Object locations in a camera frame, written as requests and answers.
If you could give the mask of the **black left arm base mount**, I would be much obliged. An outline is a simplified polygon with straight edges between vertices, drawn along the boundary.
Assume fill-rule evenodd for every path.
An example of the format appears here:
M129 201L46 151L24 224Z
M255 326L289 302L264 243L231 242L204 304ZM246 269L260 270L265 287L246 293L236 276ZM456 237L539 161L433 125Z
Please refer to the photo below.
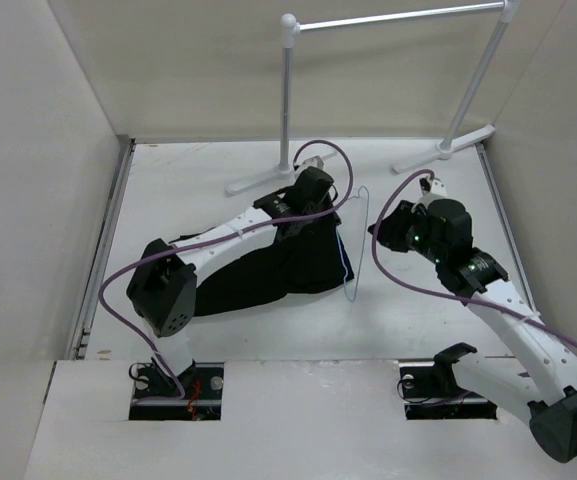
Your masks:
M133 363L128 370L133 391L131 421L219 421L225 384L223 363L194 362L177 385L154 362Z

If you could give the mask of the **black trousers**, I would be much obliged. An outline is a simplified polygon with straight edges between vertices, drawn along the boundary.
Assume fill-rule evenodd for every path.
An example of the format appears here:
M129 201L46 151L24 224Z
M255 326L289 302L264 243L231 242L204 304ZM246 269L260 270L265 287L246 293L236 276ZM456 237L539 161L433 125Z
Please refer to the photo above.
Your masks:
M226 265L197 287L194 314L205 317L266 305L289 294L314 295L354 278L336 214Z

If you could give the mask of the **light blue clothes hanger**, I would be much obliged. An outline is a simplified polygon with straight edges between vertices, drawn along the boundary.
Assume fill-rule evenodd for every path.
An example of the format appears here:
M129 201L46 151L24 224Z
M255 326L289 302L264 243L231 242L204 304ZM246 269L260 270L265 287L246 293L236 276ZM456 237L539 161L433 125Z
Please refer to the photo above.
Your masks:
M361 185L337 211L341 219L335 233L343 271L342 288L346 300L350 303L354 303L358 295L368 234L369 210L370 191L365 185Z

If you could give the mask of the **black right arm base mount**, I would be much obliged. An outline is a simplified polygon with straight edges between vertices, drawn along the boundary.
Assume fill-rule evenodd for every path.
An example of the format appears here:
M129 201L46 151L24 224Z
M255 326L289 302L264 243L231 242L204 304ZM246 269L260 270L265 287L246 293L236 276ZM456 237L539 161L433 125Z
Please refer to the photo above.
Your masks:
M432 361L400 362L397 393L407 420L496 420L497 406L459 387L441 386Z

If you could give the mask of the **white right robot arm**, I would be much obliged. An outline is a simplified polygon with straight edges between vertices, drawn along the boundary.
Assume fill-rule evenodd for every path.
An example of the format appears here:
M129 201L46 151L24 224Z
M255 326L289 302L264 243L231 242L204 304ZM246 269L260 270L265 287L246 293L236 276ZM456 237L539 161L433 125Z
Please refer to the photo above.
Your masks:
M441 394L474 392L526 424L552 459L577 457L577 356L519 295L506 270L475 247L472 218L458 201L402 201L369 227L373 246L415 252L434 267L440 298L457 301L481 319L511 351L519 368L496 367L476 347L450 346L433 358L432 384Z

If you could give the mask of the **white metal clothes rack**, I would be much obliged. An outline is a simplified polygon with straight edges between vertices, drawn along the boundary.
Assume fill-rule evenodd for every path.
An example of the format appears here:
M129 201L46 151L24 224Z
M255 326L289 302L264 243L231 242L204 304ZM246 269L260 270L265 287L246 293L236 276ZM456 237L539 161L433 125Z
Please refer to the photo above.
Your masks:
M325 137L426 137L386 158L395 174L448 160L490 138L471 111L517 1L483 1L307 21L285 13L271 26L281 52L278 136L268 159L226 185L230 195L292 181L297 143Z

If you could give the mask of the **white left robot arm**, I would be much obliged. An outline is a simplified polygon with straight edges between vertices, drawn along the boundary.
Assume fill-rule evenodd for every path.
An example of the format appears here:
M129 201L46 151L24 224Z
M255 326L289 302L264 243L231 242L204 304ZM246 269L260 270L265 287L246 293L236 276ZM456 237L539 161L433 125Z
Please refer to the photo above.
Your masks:
M327 193L287 187L231 221L167 243L150 242L127 287L137 315L168 359L158 386L174 399L192 387L194 361L179 339L194 317L265 305L288 294L318 294L354 277Z

